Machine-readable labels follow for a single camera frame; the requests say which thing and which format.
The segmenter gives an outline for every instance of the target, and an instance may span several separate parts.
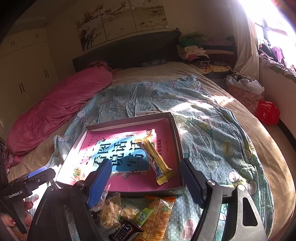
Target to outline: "bed headboard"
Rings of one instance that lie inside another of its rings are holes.
[[[161,31],[135,35],[95,48],[73,59],[75,71],[81,71],[93,61],[103,60],[112,63],[112,68],[128,69],[157,59],[180,60],[176,45],[181,32]]]

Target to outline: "white wardrobe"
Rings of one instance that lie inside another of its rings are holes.
[[[46,28],[6,36],[0,44],[0,137],[6,140],[17,117],[58,81]]]

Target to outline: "yellow snack wrapper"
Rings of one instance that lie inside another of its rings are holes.
[[[136,241],[162,241],[175,199],[175,197],[155,198],[150,203],[148,208],[154,211],[142,225],[144,232],[138,234]]]
[[[146,153],[150,165],[156,174],[156,181],[161,185],[175,176],[176,172],[168,167],[161,155],[154,149],[150,142],[150,137],[151,135],[148,135],[144,138],[137,139],[135,143]]]

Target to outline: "pink blanket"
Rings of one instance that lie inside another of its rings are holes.
[[[88,100],[112,82],[104,62],[58,83],[14,123],[7,139],[7,168],[20,163],[52,132],[68,121]]]

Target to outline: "pink basket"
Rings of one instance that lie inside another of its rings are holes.
[[[259,101],[264,100],[264,91],[260,95],[257,95],[227,83],[226,86],[227,92],[241,102],[253,115],[255,115]]]

